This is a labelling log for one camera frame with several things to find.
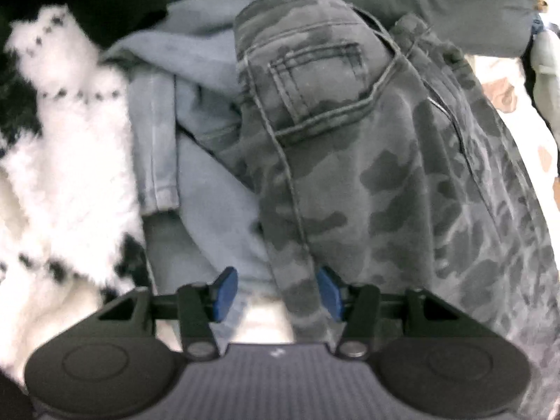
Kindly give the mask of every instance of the screw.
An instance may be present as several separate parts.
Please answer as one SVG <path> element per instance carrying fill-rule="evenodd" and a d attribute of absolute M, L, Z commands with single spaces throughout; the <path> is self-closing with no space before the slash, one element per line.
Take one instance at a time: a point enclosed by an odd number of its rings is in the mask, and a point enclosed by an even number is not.
<path fill-rule="evenodd" d="M 187 347 L 187 352 L 197 358 L 210 357 L 215 350 L 214 345 L 207 341 L 197 341 Z"/>
<path fill-rule="evenodd" d="M 346 341 L 341 344 L 339 350 L 346 357 L 360 358 L 368 352 L 368 347 L 359 341 Z"/>

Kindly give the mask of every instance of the camouflage jeans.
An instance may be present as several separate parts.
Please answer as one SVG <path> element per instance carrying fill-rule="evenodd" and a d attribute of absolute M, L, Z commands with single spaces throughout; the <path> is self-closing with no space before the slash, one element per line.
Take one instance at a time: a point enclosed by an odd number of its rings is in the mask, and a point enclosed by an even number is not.
<path fill-rule="evenodd" d="M 416 16 L 258 0 L 236 20 L 241 144 L 299 340 L 331 339 L 315 271 L 424 286 L 519 346 L 521 411 L 559 388 L 558 272 L 519 151 L 462 53 Z"/>

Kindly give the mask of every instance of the back pocket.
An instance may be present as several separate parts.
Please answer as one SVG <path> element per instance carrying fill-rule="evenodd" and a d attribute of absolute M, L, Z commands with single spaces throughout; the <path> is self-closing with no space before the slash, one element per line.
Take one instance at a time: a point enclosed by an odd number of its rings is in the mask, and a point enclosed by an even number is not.
<path fill-rule="evenodd" d="M 368 95 L 368 73 L 357 43 L 307 47 L 288 53 L 269 68 L 296 126 Z"/>

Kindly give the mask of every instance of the jeans seam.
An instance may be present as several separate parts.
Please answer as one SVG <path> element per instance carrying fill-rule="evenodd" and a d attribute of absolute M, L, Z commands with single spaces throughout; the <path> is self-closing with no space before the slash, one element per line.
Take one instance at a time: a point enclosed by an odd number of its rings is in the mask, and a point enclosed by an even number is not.
<path fill-rule="evenodd" d="M 267 116 L 266 116 L 266 112 L 264 109 L 264 106 L 262 105 L 262 103 L 260 102 L 260 98 L 257 95 L 257 90 L 255 87 L 255 80 L 253 77 L 253 73 L 251 72 L 251 67 L 249 65 L 249 59 L 247 57 L 247 54 L 244 55 L 244 63 L 245 63 L 245 68 L 247 71 L 247 75 L 249 78 L 249 86 L 250 86 L 250 93 L 253 95 L 253 100 L 255 102 L 255 105 L 257 106 L 257 108 L 259 109 L 259 114 L 261 116 L 261 119 L 264 123 L 264 128 L 267 131 L 268 137 L 270 137 L 273 146 L 276 150 L 276 153 L 278 154 L 278 157 L 281 160 L 282 165 L 284 166 L 284 174 L 286 176 L 286 182 L 288 184 L 288 189 L 289 189 L 289 193 L 291 196 L 291 202 L 292 202 L 292 211 L 293 214 L 295 215 L 296 218 L 296 226 L 297 226 L 297 230 L 298 233 L 300 235 L 301 238 L 301 243 L 303 245 L 303 249 L 305 250 L 307 256 L 309 257 L 310 261 L 312 262 L 312 269 L 313 272 L 315 270 L 315 261 L 313 260 L 313 256 L 311 255 L 311 251 L 309 248 L 309 242 L 307 241 L 307 236 L 305 234 L 305 230 L 303 228 L 303 221 L 302 221 L 302 217 L 301 217 L 301 213 L 299 211 L 298 208 L 298 204 L 297 204 L 297 200 L 296 200 L 296 191 L 295 191 L 295 187 L 293 185 L 293 179 L 292 179 L 292 173 L 291 170 L 289 168 L 289 163 L 286 157 L 286 154 L 284 152 L 284 149 L 282 148 L 281 144 L 279 143 L 278 139 L 276 138 L 275 134 L 274 134 L 274 130 L 273 127 L 270 123 L 270 121 L 268 120 Z"/>
<path fill-rule="evenodd" d="M 309 119 L 302 121 L 301 123 L 291 126 L 285 129 L 281 129 L 279 131 L 274 132 L 275 136 L 278 138 L 286 137 L 299 131 L 305 130 L 307 127 L 314 126 L 315 124 L 321 122 L 322 120 L 333 119 L 340 114 L 355 112 L 363 107 L 370 105 L 377 95 L 377 92 L 383 88 L 384 84 L 389 80 L 390 75 L 394 72 L 394 70 L 398 67 L 399 62 L 399 55 L 395 55 L 390 63 L 385 68 L 385 71 L 381 75 L 381 77 L 373 84 L 371 92 L 369 95 L 363 99 L 360 99 L 352 104 L 348 104 L 346 106 L 338 107 L 336 109 L 332 109 L 318 115 L 315 115 Z"/>
<path fill-rule="evenodd" d="M 149 108 L 151 111 L 151 118 L 153 119 L 153 117 L 155 116 L 155 109 L 154 109 L 154 103 L 155 103 L 155 97 L 154 97 L 154 93 L 153 93 L 153 74 L 151 74 L 149 76 L 149 87 L 150 87 L 150 99 L 149 99 Z M 150 156 L 150 176 L 152 179 L 152 188 L 148 188 L 146 190 L 146 192 L 151 191 L 153 192 L 153 202 L 156 206 L 156 208 L 159 207 L 159 201 L 158 201 L 158 195 L 156 194 L 156 189 L 157 189 L 157 185 L 156 185 L 156 174 L 155 174 L 155 152 L 156 152 L 156 125 L 151 125 L 151 129 L 152 129 L 152 153 Z"/>
<path fill-rule="evenodd" d="M 289 92 L 286 90 L 286 87 L 284 86 L 284 81 L 280 77 L 280 73 L 278 69 L 272 65 L 269 65 L 268 68 L 269 71 L 271 72 L 272 80 L 276 85 L 276 89 L 278 90 L 278 93 L 280 94 L 280 97 L 282 98 L 284 105 L 288 109 L 288 113 L 290 114 L 290 117 L 292 117 L 293 123 L 297 125 L 298 122 L 296 121 L 296 115 L 298 114 L 298 112 L 296 111 L 296 106 L 294 105 L 292 97 L 290 96 Z"/>
<path fill-rule="evenodd" d="M 274 36 L 271 36 L 270 38 L 261 41 L 261 42 L 257 42 L 255 44 L 252 44 L 249 48 L 247 48 L 245 50 L 245 55 L 250 55 L 251 53 L 253 53 L 256 49 L 259 49 L 261 47 L 266 46 L 267 44 L 270 44 L 271 42 L 274 41 L 278 41 L 279 39 L 282 39 L 286 36 L 289 35 L 293 35 L 295 33 L 303 33 L 305 31 L 309 31 L 311 29 L 314 28 L 319 28 L 319 27 L 335 27 L 335 26 L 344 26 L 344 25 L 360 25 L 359 22 L 351 22 L 351 21 L 340 21 L 340 22 L 315 22 L 315 23 L 310 23 L 308 25 L 302 25 L 299 26 L 297 28 L 291 28 L 289 30 L 284 30 L 283 32 L 280 32 Z"/>
<path fill-rule="evenodd" d="M 370 14 L 365 9 L 358 8 L 357 6 L 355 6 L 353 4 L 349 4 L 349 7 L 352 11 L 354 11 L 355 14 L 358 15 L 358 17 L 360 17 L 362 22 L 370 30 L 372 30 L 373 33 L 375 33 L 377 36 L 379 36 L 379 38 L 381 38 L 381 40 L 384 41 L 391 48 L 391 50 L 393 50 L 393 54 L 396 55 L 397 52 L 400 51 L 400 47 L 395 42 L 393 37 L 390 35 L 389 31 L 381 24 L 381 22 L 379 22 L 379 20 L 377 20 L 376 17 L 374 17 L 372 14 Z M 374 22 L 377 26 L 377 29 L 371 27 L 370 24 L 368 24 L 368 22 L 363 18 L 363 16 L 366 16 L 370 21 Z"/>
<path fill-rule="evenodd" d="M 443 102 L 441 97 L 439 97 L 438 92 L 435 91 L 435 89 L 433 89 L 433 87 L 430 85 L 430 83 L 427 80 L 422 78 L 422 82 L 424 83 L 424 87 L 426 87 L 426 89 L 431 89 L 433 91 L 433 93 L 435 93 L 436 96 L 438 96 L 439 100 L 441 100 Z M 483 181 L 479 178 L 479 176 L 474 171 L 473 161 L 471 159 L 472 155 L 471 155 L 471 152 L 470 152 L 470 148 L 467 147 L 467 143 L 465 141 L 463 131 L 461 131 L 461 128 L 460 128 L 459 123 L 457 121 L 458 120 L 457 117 L 455 116 L 455 114 L 451 110 L 449 110 L 447 108 L 447 106 L 441 105 L 435 99 L 431 98 L 429 96 L 429 94 L 428 94 L 428 102 L 430 103 L 431 106 L 434 106 L 437 109 L 439 109 L 439 111 L 442 112 L 446 116 L 446 118 L 449 120 L 449 122 L 453 126 L 453 128 L 455 130 L 455 133 L 457 134 L 457 140 L 458 140 L 460 146 L 463 147 L 463 151 L 464 151 L 463 157 L 465 158 L 467 168 L 469 169 L 470 177 L 472 178 L 472 181 L 476 185 L 478 193 L 481 195 L 482 202 L 484 203 L 484 206 L 486 207 L 486 210 L 488 211 L 488 214 L 490 215 L 490 218 L 491 218 L 492 222 L 494 223 L 494 228 L 496 230 L 496 235 L 498 236 L 498 239 L 500 240 L 500 242 L 502 242 L 503 239 L 502 239 L 502 235 L 499 232 L 499 227 L 498 227 L 498 223 L 496 222 L 496 217 L 494 216 L 494 213 L 492 213 L 491 201 L 489 200 L 488 195 L 486 194 L 486 190 L 482 187 Z"/>
<path fill-rule="evenodd" d="M 292 70 L 291 69 L 287 69 L 286 73 L 289 75 L 289 79 L 292 82 L 294 88 L 296 89 L 296 92 L 298 93 L 297 95 L 299 96 L 301 102 L 303 103 L 303 115 L 302 117 L 305 117 L 307 114 L 309 114 L 310 108 L 309 108 L 309 104 L 307 104 L 307 101 L 305 99 L 305 97 L 303 96 L 303 93 L 300 91 L 300 87 L 298 85 L 298 81 L 296 81 L 295 77 L 292 74 Z M 298 123 L 298 115 L 294 114 L 292 116 L 292 119 L 294 121 L 295 124 Z"/>
<path fill-rule="evenodd" d="M 366 64 L 363 61 L 363 53 L 362 49 L 360 49 L 359 45 L 356 46 L 357 52 L 348 52 L 348 47 L 344 49 L 344 53 L 348 63 L 352 68 L 352 72 L 354 73 L 354 78 L 357 81 L 361 81 L 364 86 L 368 85 L 368 73 L 366 71 Z"/>
<path fill-rule="evenodd" d="M 325 52 L 320 57 L 312 57 L 308 58 L 305 61 L 300 61 L 299 63 L 296 62 L 296 58 L 306 55 L 306 54 L 315 54 L 319 51 Z M 324 58 L 335 58 L 340 56 L 349 56 L 349 55 L 362 55 L 362 51 L 359 48 L 359 44 L 357 42 L 348 42 L 348 41 L 338 41 L 338 42 L 327 42 L 324 44 L 320 44 L 318 46 L 311 47 L 304 47 L 303 49 L 299 49 L 295 52 L 290 53 L 290 57 L 284 56 L 282 58 L 278 58 L 271 62 L 271 66 L 273 67 L 282 67 L 286 69 L 292 69 L 298 66 L 306 65 L 307 63 L 311 63 L 312 61 L 323 60 Z M 290 61 L 294 61 L 295 65 L 287 64 Z"/>

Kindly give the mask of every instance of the white fluffy fabric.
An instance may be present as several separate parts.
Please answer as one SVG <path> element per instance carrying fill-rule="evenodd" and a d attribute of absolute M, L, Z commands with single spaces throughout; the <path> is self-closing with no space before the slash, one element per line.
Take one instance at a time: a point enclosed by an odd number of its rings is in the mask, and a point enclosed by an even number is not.
<path fill-rule="evenodd" d="M 5 52 L 37 91 L 42 128 L 13 147 L 0 138 L 0 369 L 23 385 L 31 353 L 95 312 L 100 289 L 134 287 L 115 268 L 125 236 L 144 236 L 122 73 L 98 65 L 63 6 L 13 23 Z"/>

